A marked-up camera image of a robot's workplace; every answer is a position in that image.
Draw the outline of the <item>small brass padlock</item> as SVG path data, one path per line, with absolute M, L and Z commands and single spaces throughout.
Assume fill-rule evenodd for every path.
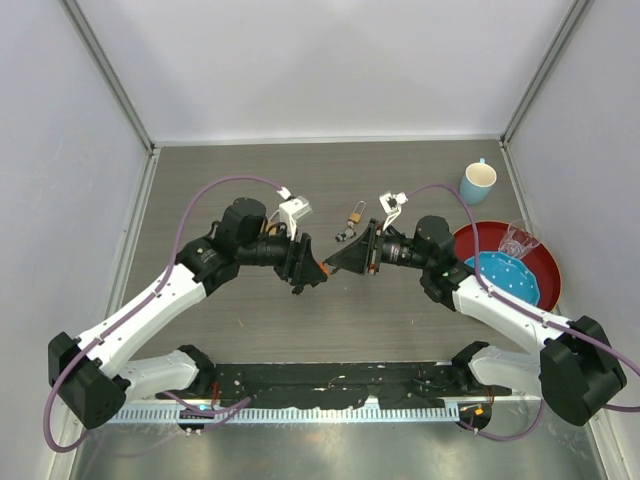
M 366 209 L 366 202 L 363 200 L 358 201 L 354 206 L 354 209 L 348 216 L 348 222 L 350 224 L 358 224 L 362 219 L 362 215 L 365 209 Z

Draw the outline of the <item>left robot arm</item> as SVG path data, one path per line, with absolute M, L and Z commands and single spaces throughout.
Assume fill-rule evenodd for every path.
M 192 345 L 140 361 L 133 355 L 174 318 L 235 279 L 243 266 L 270 267 L 299 294 L 327 280 L 311 238 L 297 222 L 310 214 L 303 197 L 280 204 L 274 232 L 265 206 L 238 198 L 204 236 L 172 257 L 144 291 L 101 324 L 77 337 L 61 333 L 48 346 L 49 382 L 87 429 L 102 426 L 128 402 L 165 391 L 205 397 L 215 366 Z

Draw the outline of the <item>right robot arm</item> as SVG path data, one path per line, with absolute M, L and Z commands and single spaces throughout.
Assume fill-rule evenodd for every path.
M 376 220 L 363 234 L 327 259 L 335 270 L 375 274 L 381 265 L 421 271 L 420 284 L 434 302 L 472 317 L 521 347 L 501 350 L 476 342 L 461 351 L 451 371 L 457 391 L 486 386 L 537 397 L 566 422 L 582 426 L 627 385 L 619 358 L 602 326 L 583 316 L 568 320 L 502 290 L 455 254 L 446 220 L 425 216 L 412 237 Z

